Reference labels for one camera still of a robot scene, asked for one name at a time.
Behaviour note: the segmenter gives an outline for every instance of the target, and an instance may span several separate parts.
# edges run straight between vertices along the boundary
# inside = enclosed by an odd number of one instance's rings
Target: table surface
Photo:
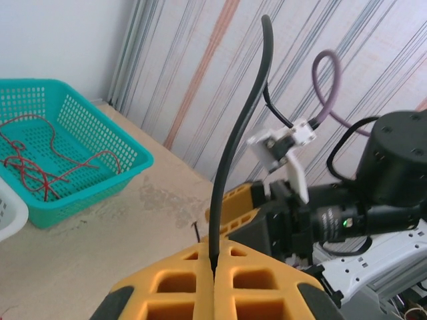
[[[119,194],[50,229],[30,222],[0,243],[3,320],[88,319],[120,279],[196,242],[211,183],[108,105],[155,164]]]

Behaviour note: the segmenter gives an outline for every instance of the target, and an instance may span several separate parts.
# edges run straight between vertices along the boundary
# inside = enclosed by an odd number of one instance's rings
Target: white wall
[[[132,0],[0,0],[0,77],[55,78],[107,98]]]
[[[276,107],[292,121],[319,112],[311,68],[324,49],[337,51],[342,83],[334,111],[355,123],[370,115],[415,109],[426,98],[427,0],[158,0],[145,41],[118,107],[178,157],[213,179],[224,145],[258,72],[261,16],[273,21],[268,82]],[[327,93],[332,72],[319,68]],[[261,99],[248,131],[281,127]],[[318,138],[296,155],[309,185],[330,181],[325,162],[344,128],[328,118]],[[351,177],[366,138],[354,135],[336,157]],[[245,143],[233,159],[226,189],[265,179]],[[283,171],[272,175],[285,177]]]

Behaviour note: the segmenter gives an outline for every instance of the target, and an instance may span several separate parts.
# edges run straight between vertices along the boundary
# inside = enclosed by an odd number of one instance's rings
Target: black cylinder
[[[388,113],[374,124],[356,183],[377,204],[414,207],[427,198],[427,112]]]
[[[345,184],[308,188],[310,223],[314,241],[343,241],[349,237],[413,229],[426,218],[425,205],[377,205]]]
[[[343,241],[366,234],[366,216],[359,198],[342,184],[308,188],[315,241]]]

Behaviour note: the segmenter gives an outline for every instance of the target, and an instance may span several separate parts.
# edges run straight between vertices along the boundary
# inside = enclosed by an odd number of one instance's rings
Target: purple cable
[[[319,83],[318,83],[318,67],[320,61],[324,57],[329,57],[332,60],[332,65],[334,66],[334,81],[332,83],[331,93],[328,96],[328,99],[325,100],[325,97],[320,92]],[[313,78],[313,87],[314,91],[316,92],[316,95],[318,96],[320,103],[323,106],[323,109],[319,112],[318,115],[314,117],[314,120],[316,123],[321,124],[328,115],[331,115],[337,122],[341,123],[343,126],[350,128],[352,125],[348,123],[346,120],[341,118],[339,115],[337,115],[335,112],[332,111],[332,108],[334,107],[334,103],[336,101],[336,97],[338,95],[338,89],[340,88],[341,83],[341,65],[340,60],[338,59],[338,56],[333,52],[332,50],[323,50],[321,53],[317,55],[317,57],[313,61],[312,66],[312,78]],[[365,137],[369,137],[370,133],[358,129],[356,130],[357,133],[364,135]]]

